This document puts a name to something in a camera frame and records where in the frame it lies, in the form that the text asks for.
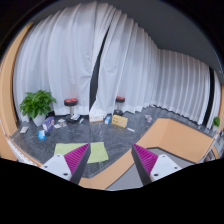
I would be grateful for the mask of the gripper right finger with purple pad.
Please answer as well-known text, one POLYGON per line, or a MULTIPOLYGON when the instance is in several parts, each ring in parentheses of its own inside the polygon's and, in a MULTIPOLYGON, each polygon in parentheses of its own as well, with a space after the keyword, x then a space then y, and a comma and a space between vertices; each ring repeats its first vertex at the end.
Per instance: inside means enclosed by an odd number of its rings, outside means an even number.
POLYGON ((167 155, 156 155, 137 144, 132 145, 131 154, 143 185, 181 170, 167 155))

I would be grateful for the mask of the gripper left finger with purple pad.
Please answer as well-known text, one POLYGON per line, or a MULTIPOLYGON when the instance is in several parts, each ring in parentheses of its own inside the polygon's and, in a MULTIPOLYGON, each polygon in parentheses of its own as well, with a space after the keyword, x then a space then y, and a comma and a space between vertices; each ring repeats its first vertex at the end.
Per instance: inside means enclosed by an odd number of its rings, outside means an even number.
POLYGON ((90 144, 85 144, 65 155, 54 155, 41 166, 41 169, 74 184, 79 184, 90 154, 90 144))

